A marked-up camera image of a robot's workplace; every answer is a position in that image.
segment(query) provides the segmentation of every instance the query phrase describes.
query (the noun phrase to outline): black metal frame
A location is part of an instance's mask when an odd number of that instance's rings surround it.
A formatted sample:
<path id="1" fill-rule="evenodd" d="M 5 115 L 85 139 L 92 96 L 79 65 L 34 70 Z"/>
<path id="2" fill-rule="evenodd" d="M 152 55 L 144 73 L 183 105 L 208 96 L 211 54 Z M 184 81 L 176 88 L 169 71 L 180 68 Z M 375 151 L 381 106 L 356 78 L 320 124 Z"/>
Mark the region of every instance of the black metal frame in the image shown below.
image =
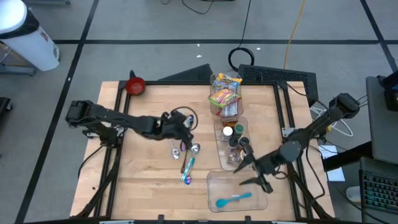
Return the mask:
<path id="1" fill-rule="evenodd" d="M 114 110 L 119 111 L 120 109 L 120 104 L 121 104 L 121 97 L 122 97 L 122 92 L 124 90 L 124 86 L 127 81 L 119 81 L 118 85 L 118 92 L 116 94 L 116 102 L 114 106 Z M 147 81 L 146 85 L 209 85 L 208 81 Z M 282 112 L 282 104 L 280 101 L 280 95 L 279 95 L 279 86 L 277 82 L 257 82 L 257 81 L 243 81 L 243 85 L 268 85 L 268 86 L 273 86 L 274 89 L 274 94 L 275 94 L 275 102 L 276 102 L 276 108 L 277 108 L 277 114 L 278 114 L 278 119 L 279 119 L 279 126 L 280 126 L 280 134 L 282 136 L 282 128 L 285 127 L 285 121 L 284 121 L 284 115 Z M 283 89 L 284 91 L 284 100 L 286 104 L 286 110 L 287 110 L 287 115 L 289 119 L 289 124 L 291 128 L 295 127 L 294 124 L 294 117 L 293 117 L 293 111 L 292 111 L 292 106 L 290 104 L 290 97 L 289 97 L 289 92 L 287 89 Z M 131 96 L 129 94 L 126 94 L 126 100 L 124 102 L 124 110 L 123 113 L 127 113 L 129 109 L 129 104 L 130 104 L 130 99 Z M 123 147 L 123 138 L 124 136 L 121 136 L 121 145 L 120 147 L 116 148 L 116 154 L 121 155 L 122 147 Z M 106 175 L 108 173 L 109 169 L 109 163 L 111 160 L 111 150 L 110 148 L 106 149 L 106 154 L 104 157 L 104 165 L 103 165 L 103 170 L 101 172 L 101 179 L 100 179 L 100 185 L 103 184 Z M 300 176 L 300 179 L 303 181 L 303 183 L 306 185 L 305 181 L 305 174 L 304 174 L 304 169 L 303 169 L 303 164 L 301 158 L 297 161 L 297 169 L 298 173 Z M 116 184 L 117 184 L 117 179 L 118 179 L 118 174 L 114 176 L 114 179 L 112 180 L 111 183 L 111 188 L 109 191 L 109 197 L 108 197 L 108 202 L 106 206 L 106 218 L 111 218 L 112 215 L 112 209 L 113 209 L 113 202 L 114 202 L 114 195 L 116 192 Z M 292 195 L 292 203 L 293 203 L 293 208 L 294 208 L 294 213 L 295 213 L 295 219 L 298 220 L 301 217 L 300 214 L 300 208 L 299 208 L 299 198 L 297 196 L 297 189 L 295 186 L 295 182 L 292 179 L 288 179 L 289 181 L 289 186 L 290 186 L 290 193 Z M 102 197 L 98 200 L 96 207 L 95 207 L 95 212 L 94 212 L 94 217 L 100 217 L 101 213 L 101 205 L 102 205 Z M 312 214 L 312 209 L 309 206 L 309 201 L 305 198 L 305 206 L 307 207 L 306 213 L 307 213 L 307 218 L 313 218 Z"/>

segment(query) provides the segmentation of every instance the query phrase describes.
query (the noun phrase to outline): wooden tabletop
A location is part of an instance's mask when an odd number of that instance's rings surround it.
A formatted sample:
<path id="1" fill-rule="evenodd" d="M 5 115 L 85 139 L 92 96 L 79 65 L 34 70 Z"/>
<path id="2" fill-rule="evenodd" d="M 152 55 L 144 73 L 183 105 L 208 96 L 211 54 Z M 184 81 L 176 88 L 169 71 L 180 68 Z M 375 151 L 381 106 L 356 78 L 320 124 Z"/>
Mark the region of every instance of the wooden tabletop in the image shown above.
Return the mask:
<path id="1" fill-rule="evenodd" d="M 305 93 L 302 82 L 290 82 L 299 92 Z M 98 104 L 113 109 L 118 82 L 103 82 Z M 189 106 L 198 114 L 199 125 L 193 131 L 195 141 L 201 144 L 191 176 L 193 182 L 185 185 L 180 181 L 182 159 L 173 160 L 168 140 L 150 141 L 138 136 L 133 130 L 125 133 L 117 190 L 113 205 L 112 219 L 156 220 L 159 214 L 166 220 L 243 220 L 250 215 L 252 220 L 294 220 L 289 183 L 267 176 L 274 192 L 267 194 L 268 206 L 265 210 L 214 213 L 208 208 L 206 177 L 211 171 L 223 171 L 218 159 L 215 143 L 214 122 L 218 118 L 210 113 L 210 103 L 206 99 L 209 86 L 193 85 L 149 85 L 141 96 L 132 96 L 129 114 L 134 116 L 160 116 L 178 106 Z M 289 95 L 296 127 L 304 128 L 311 123 L 307 99 L 289 89 Z M 275 96 L 272 86 L 242 86 L 244 116 L 248 121 L 251 144 L 256 157 L 277 149 L 280 136 Z M 284 118 L 287 114 L 283 92 L 280 91 Z M 99 146 L 98 139 L 89 139 L 85 157 Z M 311 145 L 318 147 L 316 141 Z M 76 215 L 89 202 L 98 188 L 105 150 L 90 159 L 81 171 L 71 215 Z M 326 176 L 319 152 L 309 150 L 309 158 L 318 174 L 326 195 L 318 202 L 330 215 L 334 216 Z M 308 188 L 314 196 L 322 191 L 303 156 Z M 303 204 L 299 188 L 299 199 Z M 106 207 L 108 193 L 104 194 L 103 208 Z"/>

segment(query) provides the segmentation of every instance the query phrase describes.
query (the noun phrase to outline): teal spoon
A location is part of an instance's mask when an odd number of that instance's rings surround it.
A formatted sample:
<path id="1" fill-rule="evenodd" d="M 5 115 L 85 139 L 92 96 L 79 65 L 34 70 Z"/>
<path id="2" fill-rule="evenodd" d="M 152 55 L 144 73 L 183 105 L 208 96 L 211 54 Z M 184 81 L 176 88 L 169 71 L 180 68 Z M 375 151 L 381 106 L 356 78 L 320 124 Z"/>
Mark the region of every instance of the teal spoon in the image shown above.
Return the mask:
<path id="1" fill-rule="evenodd" d="M 240 195 L 238 197 L 235 197 L 235 198 L 231 198 L 231 199 L 218 199 L 216 201 L 216 206 L 217 206 L 217 208 L 223 208 L 225 205 L 227 205 L 230 202 L 235 202 L 235 201 L 240 200 L 242 198 L 249 198 L 249 197 L 251 197 L 251 193 L 250 192 L 242 194 L 242 195 Z"/>

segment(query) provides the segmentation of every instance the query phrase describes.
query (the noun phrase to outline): white trash can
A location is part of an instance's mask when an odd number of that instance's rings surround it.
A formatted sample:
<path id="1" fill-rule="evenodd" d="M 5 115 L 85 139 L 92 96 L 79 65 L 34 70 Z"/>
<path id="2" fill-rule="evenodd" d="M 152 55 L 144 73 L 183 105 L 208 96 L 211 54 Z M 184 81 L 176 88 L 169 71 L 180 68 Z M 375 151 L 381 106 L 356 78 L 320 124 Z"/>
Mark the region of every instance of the white trash can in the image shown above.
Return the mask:
<path id="1" fill-rule="evenodd" d="M 41 71 L 60 64 L 59 48 L 21 0 L 0 0 L 0 40 Z"/>

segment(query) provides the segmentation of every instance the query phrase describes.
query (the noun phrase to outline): clear plastic container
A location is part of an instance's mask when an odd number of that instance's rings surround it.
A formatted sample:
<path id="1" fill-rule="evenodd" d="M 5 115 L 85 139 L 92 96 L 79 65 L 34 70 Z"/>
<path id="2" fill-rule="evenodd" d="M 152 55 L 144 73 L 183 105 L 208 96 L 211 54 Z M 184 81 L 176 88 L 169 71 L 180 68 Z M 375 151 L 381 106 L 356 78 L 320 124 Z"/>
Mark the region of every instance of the clear plastic container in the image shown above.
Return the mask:
<path id="1" fill-rule="evenodd" d="M 208 205 L 212 212 L 233 212 L 245 210 L 264 210 L 268 206 L 267 193 L 256 184 L 239 185 L 244 180 L 256 177 L 254 171 L 210 172 L 207 175 Z M 220 199 L 232 199 L 251 193 L 250 197 L 242 198 L 218 207 Z"/>
<path id="2" fill-rule="evenodd" d="M 228 141 L 222 141 L 223 138 L 223 128 L 224 125 L 223 123 L 228 123 L 228 122 L 233 122 L 237 121 L 236 124 L 241 124 L 244 127 L 244 131 L 241 137 L 246 137 L 250 140 L 250 135 L 249 135 L 249 127 L 248 127 L 248 121 L 246 118 L 242 116 L 237 116 L 237 117 L 232 117 L 232 118 L 222 118 L 214 122 L 214 132 L 216 136 L 216 145 L 217 145 L 217 150 L 218 150 L 218 157 L 220 159 L 221 167 L 224 170 L 230 171 L 230 170 L 235 170 L 238 167 L 238 164 L 235 164 L 235 166 L 232 166 L 230 163 L 228 163 Z M 245 167 L 243 170 L 251 170 L 250 166 Z"/>
<path id="3" fill-rule="evenodd" d="M 238 74 L 227 74 L 227 73 L 225 73 L 225 75 L 228 75 L 228 76 L 230 76 L 231 78 L 241 78 Z M 216 80 L 217 76 L 218 76 L 218 74 L 217 74 L 217 75 L 213 74 L 213 75 L 210 77 L 210 95 L 212 95 L 213 93 L 216 92 L 216 89 L 215 89 L 215 86 L 214 86 L 214 81 Z M 238 86 L 238 89 L 236 90 L 236 93 L 237 93 L 239 96 L 242 97 L 241 85 Z M 243 99 L 243 97 L 242 97 L 238 102 L 231 103 L 231 104 L 229 104 L 229 105 L 227 105 L 227 106 L 224 107 L 224 108 L 225 108 L 224 110 L 227 110 L 229 107 L 237 106 L 236 113 L 234 113 L 234 114 L 231 114 L 231 115 L 225 115 L 225 114 L 223 114 L 223 112 L 224 112 L 223 109 L 220 108 L 219 106 L 214 105 L 213 103 L 210 103 L 210 110 L 211 110 L 211 113 L 214 114 L 214 115 L 220 116 L 220 117 L 224 117 L 224 118 L 232 117 L 232 116 L 240 116 L 240 115 L 243 114 L 243 111 L 244 111 L 244 110 L 243 110 L 243 102 L 242 102 L 242 99 Z"/>

